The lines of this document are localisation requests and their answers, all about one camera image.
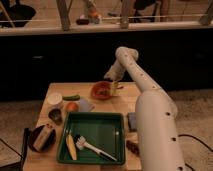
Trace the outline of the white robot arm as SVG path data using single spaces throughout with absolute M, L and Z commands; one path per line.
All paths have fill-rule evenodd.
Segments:
M 128 72 L 140 91 L 135 112 L 142 171 L 186 171 L 175 123 L 176 104 L 137 64 L 136 49 L 121 46 L 115 56 L 104 77 L 118 82 Z

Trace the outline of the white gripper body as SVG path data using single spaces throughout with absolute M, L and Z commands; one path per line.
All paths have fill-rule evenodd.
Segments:
M 115 63 L 110 67 L 107 73 L 104 75 L 105 79 L 110 79 L 114 82 L 119 82 L 125 74 L 126 69 L 122 64 L 116 60 Z

